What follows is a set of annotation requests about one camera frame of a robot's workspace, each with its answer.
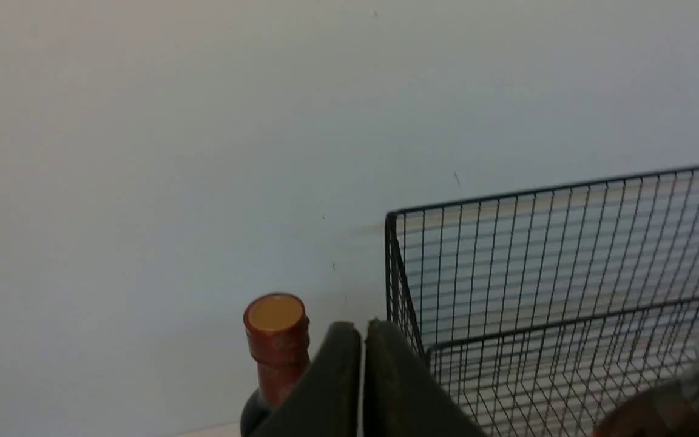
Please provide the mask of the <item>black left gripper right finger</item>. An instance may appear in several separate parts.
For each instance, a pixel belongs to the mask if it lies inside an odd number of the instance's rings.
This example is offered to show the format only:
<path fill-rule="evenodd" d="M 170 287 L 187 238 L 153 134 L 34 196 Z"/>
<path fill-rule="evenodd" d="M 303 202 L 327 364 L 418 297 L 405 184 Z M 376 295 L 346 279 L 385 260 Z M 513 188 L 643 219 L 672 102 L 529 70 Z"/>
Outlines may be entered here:
<path fill-rule="evenodd" d="M 364 435 L 485 436 L 451 400 L 396 324 L 367 325 Z"/>

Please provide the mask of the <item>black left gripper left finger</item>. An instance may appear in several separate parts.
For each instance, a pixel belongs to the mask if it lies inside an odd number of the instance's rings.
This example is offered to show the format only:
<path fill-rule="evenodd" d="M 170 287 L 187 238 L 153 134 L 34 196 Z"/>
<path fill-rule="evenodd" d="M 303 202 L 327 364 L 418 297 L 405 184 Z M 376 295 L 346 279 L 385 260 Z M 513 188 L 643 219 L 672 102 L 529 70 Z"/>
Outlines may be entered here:
<path fill-rule="evenodd" d="M 361 335 L 350 322 L 330 325 L 318 354 L 278 407 L 251 396 L 252 436 L 355 436 Z"/>

